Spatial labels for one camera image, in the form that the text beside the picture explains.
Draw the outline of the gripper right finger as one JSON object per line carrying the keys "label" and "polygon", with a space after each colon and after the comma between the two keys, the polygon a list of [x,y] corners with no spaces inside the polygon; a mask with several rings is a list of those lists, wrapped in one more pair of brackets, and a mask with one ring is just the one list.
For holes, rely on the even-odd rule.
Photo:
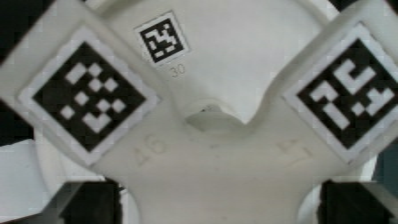
{"label": "gripper right finger", "polygon": [[359,182],[327,181],[320,190],[318,224],[391,224],[396,218]]}

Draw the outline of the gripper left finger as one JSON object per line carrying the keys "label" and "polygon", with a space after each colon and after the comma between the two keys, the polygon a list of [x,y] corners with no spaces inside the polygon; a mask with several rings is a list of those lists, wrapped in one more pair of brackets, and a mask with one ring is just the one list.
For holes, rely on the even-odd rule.
{"label": "gripper left finger", "polygon": [[39,214],[16,224],[122,224],[119,184],[67,182]]}

